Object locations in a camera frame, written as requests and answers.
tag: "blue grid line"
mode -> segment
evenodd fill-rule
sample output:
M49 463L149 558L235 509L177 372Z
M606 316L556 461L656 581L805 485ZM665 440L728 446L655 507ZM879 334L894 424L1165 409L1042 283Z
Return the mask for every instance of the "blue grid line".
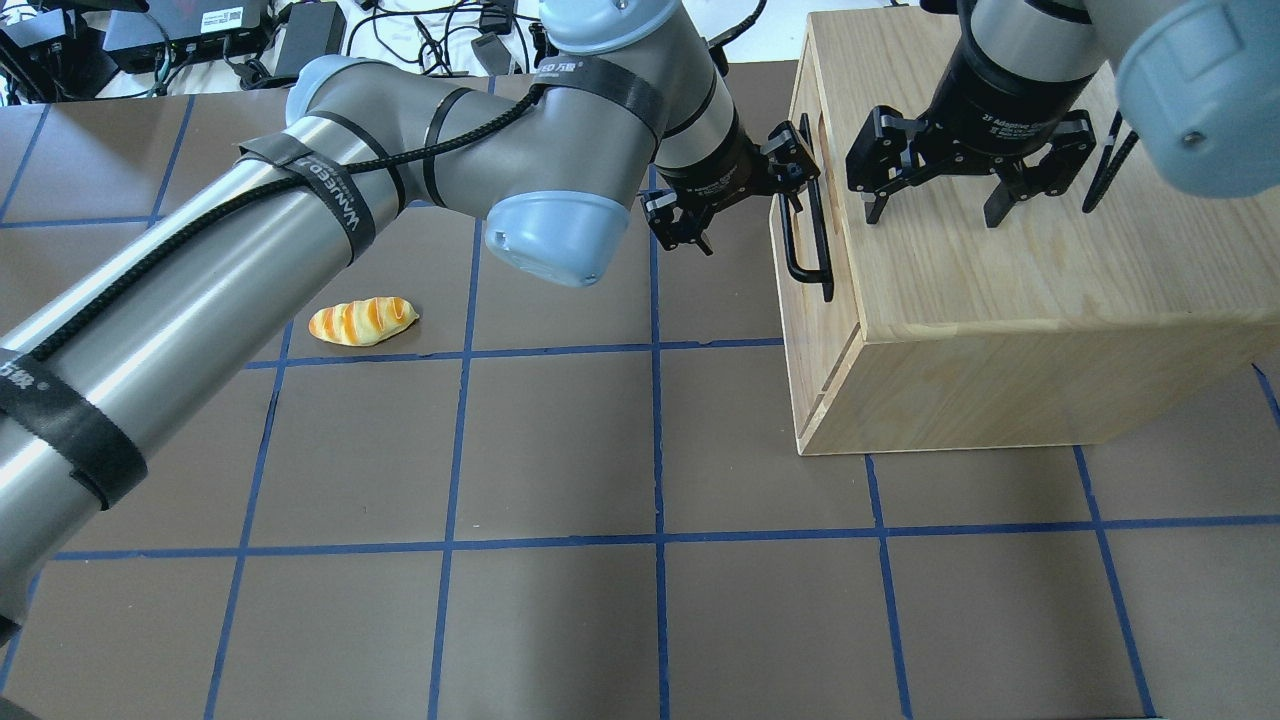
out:
M72 228L82 225L119 225L124 223L150 223L151 215L136 215L127 218L92 218L86 220L24 220L20 223L0 223L0 229L27 229L27 228Z
M731 340L713 340L709 342L695 342L695 341L673 341L673 342L660 342L657 343L658 350L662 351L680 351L680 350L713 350L713 348L733 348L733 347L776 347L782 345L781 337L760 337L760 338L731 338ZM621 345L567 345L557 347L512 347L502 350L472 350L470 357L472 360L489 360L494 357L541 357L549 355L595 355L604 352L653 352L653 342L632 342ZM291 368L306 365L347 365L353 363L421 363L426 360L461 360L463 352L458 351L444 351L444 352L429 352L429 354L416 354L416 352L399 352L388 355L348 355L348 356L308 356L308 357L291 357L288 365ZM275 363L250 363L246 365L247 369L261 369L261 368L274 368Z
M498 85L489 77L489 95ZM440 712L440 676L444 665L444 628L449 614L449 580L453 577L453 536L458 524L458 491L462 486L462 448L467 424L467 393L471 387L471 350L476 334L476 300L480 295L480 252L484 223L475 220L471 238L471 278L467 287L467 327L462 341L462 372L458 375L458 413L453 423L453 465L449 469L449 505L444 515L444 547L440 553L440 588L435 601L435 639L431 646L431 678L428 687L426 717L435 720Z
M1147 687L1147 674L1142 669L1142 657L1138 655L1138 642L1133 637L1133 626L1129 624L1129 610L1124 602L1124 592L1120 589L1120 578L1116 575L1115 560L1111 557L1111 543L1107 542L1107 532L1102 525L1102 512L1098 510L1098 498L1093 495L1093 479L1089 477L1089 466L1084 461L1084 450L1074 447L1075 466L1080 471L1080 484L1084 488L1084 498L1089 503L1089 516L1098 537L1098 550L1102 553L1102 568L1107 574L1107 584L1111 587L1111 601L1116 607L1116 619L1120 621L1120 634L1124 635L1124 647L1129 653L1129 665L1133 669L1133 680L1138 688L1138 697L1142 700L1142 711L1147 717L1156 716L1156 706L1151 701L1151 688Z
M1064 533L1092 530L1088 520L1056 523L993 523L984 525L908 525L883 528L888 537L938 537L938 536L1009 536L1025 533Z
M867 492L870 495L872 516L879 537L881 579L884 585L884 611L888 615L888 639L893 646L893 673L897 676L897 700L902 717L913 720L911 689L906 680L906 656L902 652L902 632L897 620L897 593L893 591L893 568L888 557L888 532L884 528L884 510L879 501L879 480L876 478L876 460L863 456L867 465Z
M1258 384L1262 386L1262 395L1267 396L1267 405L1271 406L1271 418L1275 419L1276 427L1280 428L1280 404L1276 402L1276 391L1271 387L1271 379L1257 365L1253 366L1253 373L1258 377Z
M781 347L781 337L748 337L739 340L713 340L698 342L692 340L667 341L660 343L663 350L709 350L716 347Z
M1203 518L1147 518L1132 520L1103 520L1107 530L1151 530L1179 528L1226 528L1249 525L1280 525L1280 515L1222 515ZM707 530L685 533L663 533L663 543L721 543L721 542L772 542L806 539L852 539L878 538L882 534L891 538L951 537L951 536L1001 536L1034 533L1080 533L1094 532L1097 524L1080 521L1059 523L1005 523L987 525L906 525L886 528L812 528L782 530ZM454 551L484 550L527 550L536 547L585 547L600 544L653 544L657 534L627 536L562 536L535 538L492 538L461 541L454 539ZM431 552L444 550L443 541L348 543L348 544L287 544L259 547L166 547L141 550L72 550L54 556L56 562L100 561L100 560L173 560L196 557L247 557L256 556L306 556L306 555L370 555L392 552Z
M49 119L50 108L52 105L45 105L45 109L40 113L40 119L36 120L36 129L31 132L31 140L27 141L27 150L23 151L22 160L18 161L18 169L13 173L13 183L9 184L9 192L4 196L4 205L0 205L0 220L9 213L9 205L13 204L14 196L18 195L18 183L22 182L23 173L27 172L27 163L31 161L31 154L36 150L36 141L40 140L40 132L45 129L45 120Z
M169 164L165 165L164 177L160 178L160 190L156 192L155 205L151 206L151 217L147 225L154 225L160 219L160 205L164 204L164 195L169 190L169 179L173 178L173 169L178 165L178 152L182 151L182 141L187 137L187 126L191 123L191 114L196 109L196 96L187 96L187 109L182 114L182 123L178 126L178 135L173 141L173 151L169 154Z
M40 587L40 578L42 573L36 573L36 577L31 579L31 584L27 585L27 609L29 612L31 605L36 601L36 588ZM18 657L18 644L22 643L23 630L18 630L9 641L9 647L4 655L4 662L0 662L0 692L4 692L4 687L9 683L9 673L13 671L13 662Z
M257 497L262 488L262 470L266 468L266 452L271 446L271 429L275 425L275 410L280 401L280 389L284 387L284 360L289 356L289 338L293 334L293 322L284 325L284 337L280 340L280 354L276 357L275 382L271 387L271 400L266 406L266 419L262 421L262 441L259 443L257 460L253 465L253 483L250 486L248 501L244 503L244 523L241 525L239 552L236 557L236 569L232 571L232 587L227 592L227 611L223 614L223 629L218 635L218 651L214 655L214 671L209 679L209 694L205 698L205 720L212 720L214 708L218 705L218 689L223 682L223 666L227 662L227 646L232 635L232 625L236 621L236 606L239 602L241 580L244 577L246 548L248 538L253 530L253 518L257 512Z
M1234 528L1240 525L1280 525L1280 515L1210 515L1202 518L1138 518L1102 520L1107 530L1151 530L1157 528Z
M349 355L332 357L291 357L287 361L289 368L315 366L315 365L351 365L355 363L420 363L424 360L461 360L461 352L430 352L420 355L415 352L401 352L394 355Z
M658 168L649 165L649 190L658 187ZM658 717L671 720L671 661L667 633L667 509L662 457L662 306L658 291L658 238L649 233L649 343L653 374L653 509L654 587L658 606Z

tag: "wooden panel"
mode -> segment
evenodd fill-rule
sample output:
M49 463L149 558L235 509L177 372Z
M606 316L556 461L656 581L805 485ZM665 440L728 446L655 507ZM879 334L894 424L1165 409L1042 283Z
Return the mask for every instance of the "wooden panel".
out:
M1105 442L1280 345L1280 325L972 334L860 347L803 455Z
M831 145L847 149L876 104L909 117L924 110L957 37L954 17L914 9L810 15ZM1115 110L1112 87L1103 68L1078 102L1100 133ZM1088 329L1151 316L1280 318L1280 191L1242 201L1181 195L1139 143L1102 206L1084 215L1097 154L1092 160L1069 193L1036 197L997 229L982 218L995 178L902 191L876 227L863 222L860 197L841 191L868 342L937 337L969 323ZM827 168L844 188L842 163Z
M791 122L800 124L800 113L809 113L809 123L814 137L814 154L823 168L831 167L831 149L826 137L826 124L828 118L822 111L818 101L818 79L813 67L813 55L809 44L803 53L799 65L799 76L792 95ZM844 152L836 152L836 164ZM823 173L818 179L823 197L823 206L827 214L828 227L831 218L840 217L845 210L833 204L833 195L829 183L831 176ZM791 213L792 227L796 234L796 258L803 268L817 268L817 250L814 246L813 220L808 209L808 196L804 200L806 209L801 213ZM832 237L835 245L832 251L832 275L836 279L836 292L832 302L823 302L822 286L801 284L791 278L786 270L783 250L781 245L782 231L778 219L778 201L774 199L769 209L769 222L772 223L774 268L777 269L778 296L782 299L782 334L786 338L787 348L787 374L791 378L791 406L799 429L809 420L815 405L820 401L829 387L832 374L844 364L846 350L858 334L858 302L854 297L854 282L849 270L849 256L841 251L842 241Z

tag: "black handle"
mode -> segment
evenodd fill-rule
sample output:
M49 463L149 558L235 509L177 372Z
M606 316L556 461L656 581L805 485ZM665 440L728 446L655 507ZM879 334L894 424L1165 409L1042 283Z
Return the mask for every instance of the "black handle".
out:
M804 141L813 147L813 141L809 138L808 113L800 115L800 137L803 137ZM780 193L778 211L782 214L782 247L786 252L787 273L790 273L797 282L822 284L822 300L824 302L831 302L831 299L836 292L836 284L831 277L831 249L827 245L827 222L822 213L822 193L818 192L817 179L809 181L808 184L809 213L813 218L814 245L818 249L818 269L809 270L806 268L801 268L800 263L796 260L796 241L794 228L791 227L790 204L795 201L799 206L799 201L787 195Z

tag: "toy bread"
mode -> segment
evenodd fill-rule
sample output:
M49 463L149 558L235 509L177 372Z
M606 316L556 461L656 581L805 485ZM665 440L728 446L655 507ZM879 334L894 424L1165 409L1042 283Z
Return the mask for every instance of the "toy bread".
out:
M319 310L311 315L307 331L325 342L369 347L412 325L417 318L403 297L370 297Z

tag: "black cable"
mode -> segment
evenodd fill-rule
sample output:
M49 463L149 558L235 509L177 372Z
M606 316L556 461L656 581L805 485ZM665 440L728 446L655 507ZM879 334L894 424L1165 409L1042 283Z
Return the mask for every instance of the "black cable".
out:
M374 40L376 40L379 45L381 45L388 53L390 53L401 63L408 63L408 64L413 64L413 65L419 64L419 59L422 56L421 51L419 51L419 58L406 58L406 56L401 55L399 53L397 53L394 47L392 47L390 45L388 45L387 41L383 40L383 36L378 35L378 17L379 17L378 15L378 6L375 5L372 15L371 15L371 18L374 20L372 22L372 26L374 26Z
M463 0L463 1L465 3L476 3L477 0ZM448 8L434 8L434 9L430 9L430 10L387 10L385 8L380 8L379 6L379 9L381 12L379 13L378 17L379 18L404 18L404 17L416 17L416 15L440 15L440 14L448 14L448 13L460 12L460 10L479 13L483 9L483 8L461 8L460 9L457 5L458 4L451 5ZM356 42L356 33L360 32L360 28L362 28L366 24L371 23L372 19L374 19L372 15L370 15L367 18L361 18L360 22L357 22L355 26L352 26L351 32L347 35L347 45L346 45L346 47L344 47L344 50L342 53L343 55L348 55L348 56L351 55L351 49L352 49L352 46Z
M534 69L529 67L530 64L529 42L525 41L525 28L520 27L520 18L516 17L515 10L512 10L511 13L511 24L516 26L516 33L520 36L520 50L525 55L525 65L524 65L525 72L531 73L534 72Z
M346 165L346 169L351 174L371 173L374 170L385 170L392 165L416 163L417 160L425 160L428 158L434 158L436 155L443 155L444 152L451 152L460 147L465 147L467 145L471 145L472 142L484 140L485 137L489 137L490 135L516 122L516 119L520 118L520 115L525 114L525 110L529 110L535 104L538 104L539 100L541 100L543 94L545 91L547 86L543 85L535 85L530 87L529 92L526 92L525 96L521 97L518 102L508 108L506 113L502 113L500 115L495 117L494 119L489 120L488 123L484 123L483 126L472 131L445 140L444 142L436 142L435 145L429 145L426 147L420 147L417 150L410 150L407 152L399 152L397 155L390 155L388 158L379 158L376 160L365 160L364 163L352 163L349 165Z
M164 38L164 64L156 68L154 85L151 86L150 90L150 92L154 94L156 90L161 88L168 90L168 86L163 85L164 81L161 79L160 74L164 73L165 77L169 76L169 68L173 67L174 61L174 45L173 45L173 38L169 37L169 32L165 31L163 24L160 24L160 20L155 19L155 17L152 17L151 13L142 13L142 17L151 20L151 24L156 26L156 29L160 31L160 37Z
M172 68L169 68L169 72L160 81L159 87L152 87L150 92L154 92L157 97L164 97L165 95L169 95L169 86L172 86L174 83L174 81L178 79L178 73L180 73L182 70L186 70L187 68L189 68L189 67L192 67L195 64L196 64L196 56L195 56L195 54L187 54L187 56L183 58L180 63L178 63L177 65L173 65ZM114 97L104 97L102 100L115 100L115 99Z
M173 233L165 238L164 242L152 249L151 252L147 252L146 258L131 266L111 284L104 288L101 293L93 297L93 300L90 300L88 304L81 307L79 311L72 315L65 323L61 324L61 327L50 333L45 340L40 341L40 345L32 348L29 355L40 363L49 360L54 352L58 352L58 350L76 337L77 333L88 327L95 318L101 315L104 310L124 295L125 291L133 287L134 283L142 279L145 274L159 265L165 258L170 256L175 250L191 241L191 238L193 238L197 233L207 229L218 220L242 208L257 202L259 200L271 197L273 195L279 195L285 190L300 187L303 183L305 181L301 177L291 176L261 184L232 197L227 202L210 209L191 223L183 225L178 229L178 232Z
M413 17L413 27L416 27L417 33L422 36L422 45L419 46L417 49L417 65L422 69L422 74L425 76L429 72L426 69L426 49L428 47L431 49L431 54L435 55L436 64L439 64L440 44L435 41L435 36L431 35L431 31L426 27L426 23L424 23L422 19L416 15Z
M275 38L280 35L280 27L288 22L289 14L292 13L293 5L285 5L279 14L275 15L275 27L271 29L271 38L268 46L275 44ZM243 63L236 63L230 59L230 42L232 36L223 38L223 61L236 73L239 78L241 90L262 90L268 87L284 87L293 85L298 81L297 76L275 76L265 64L262 64L262 54L265 49L259 50L252 58L248 58Z
M1120 165L1124 164L1129 152L1133 151L1134 145L1138 143L1138 133L1130 131L1120 145L1120 149L1115 151L1115 159L1112 160L1111 152L1115 150L1116 138L1120 136L1120 124L1124 122L1124 115L1116 110L1115 117L1111 119L1111 128L1107 131L1107 138L1102 142L1102 156L1098 159L1098 169L1093 173L1093 179L1089 182L1089 188L1084 192L1084 205L1082 210L1084 213L1092 213L1098 202L1102 201L1102 196L1106 195L1107 190L1111 187L1111 182L1115 179L1116 174L1120 172Z
M751 10L750 15L748 15L742 22L737 23L736 26L717 35L716 38L709 42L709 45L712 47L723 47L730 42L737 40L744 32L751 29L751 26L755 24L755 20L760 19L760 14L764 13L765 3L767 0L760 0L759 3L756 3L755 9Z
M1111 187L1111 181L1116 179L1116 174L1120 172L1120 165L1124 164L1125 158L1129 156L1129 152L1133 151L1135 145L1138 145L1138 133L1129 131L1129 135L1124 138L1124 143L1121 143L1120 149L1116 150L1115 159L1111 160L1106 172L1102 173L1098 181L1098 187L1096 190L1091 187L1089 192L1085 195L1084 208L1082 208L1085 213L1092 213L1098 206L1098 202L1102 201L1102 196L1106 195L1107 190Z
M0 46L0 60L4 60L6 56L8 56L8 53L4 51L4 46ZM22 86L24 88L24 92L22 94L22 96L26 97L26 100L28 102L49 102L49 99L45 97L45 95L40 91L40 85L37 85L36 81L35 81L35 78L32 78L31 74L27 73L27 70L22 67L22 63L9 61L9 63L3 63L3 64L6 68L10 68L14 72L15 76L17 74L22 76L22 77L19 77L17 79L20 81L20 83L22 83ZM9 94L9 96L12 99L18 100L19 99L19 95L18 95L18 90L19 88L15 87L15 85L17 83L14 82L14 77L6 76L5 88L6 88L6 91L8 91L8 94Z
M426 158L433 158L435 155L442 155L453 150L458 150L466 145L483 140L502 128L513 123L520 115L522 115L529 108L541 99L543 92L547 88L544 86L534 86L529 88L529 92L520 99L518 102L512 105L506 113L493 118L492 120L481 124L480 127L462 133L457 137L445 140L444 142L438 142L419 150L411 150L408 152L401 152L398 155L392 155L389 158L383 158L378 160L366 160L364 163L352 163L344 165L343 168L352 174L357 173L370 173L374 170L383 170L393 165L403 165L406 163L413 163L416 160L422 160ZM147 255L125 270L119 278L116 278L111 284L102 290L96 297L90 300L83 307L81 307L74 315L72 315L65 323L63 323L58 329L49 334L49 337L40 341L40 343L32 348L29 355L40 363L47 361L55 352L58 352L63 346L65 346L73 337L90 325L99 315L102 314L113 302L115 302L120 296L123 296L131 287L133 287L143 275L151 272L156 265L159 265L165 258L173 255L179 247L191 242L201 232L209 229L214 223L221 220L242 210L253 202L260 200L266 200L275 195L280 195L288 190L297 187L303 187L306 181L298 176L289 176L287 178L280 178L278 181L271 181L265 184L260 184L255 188L247 190L230 200L227 200L214 208L209 209L195 220L187 223L186 225L178 228L172 236L165 238L160 245L147 252Z
M133 94L129 94L129 95L113 95L110 97L86 97L83 95L76 95L74 92L67 90L67 87L63 86L63 82L60 79L55 78L54 79L54 86L58 87L58 92L60 92L64 97L67 97L68 100L76 100L76 101L128 100L131 97L142 97L143 95L147 95L148 92L151 92L154 90L152 87L148 87L146 90L142 90L142 91L138 91L138 92L133 92Z
M461 0L458 3L454 3L449 8L449 12L444 15L444 37L440 40L440 45L444 47L444 72L449 74L453 74L453 58L449 55L449 36L453 33L449 31L449 26L453 24L453 15L456 15L458 10L467 6L468 1L471 0ZM480 9L484 10L483 4L480 4Z

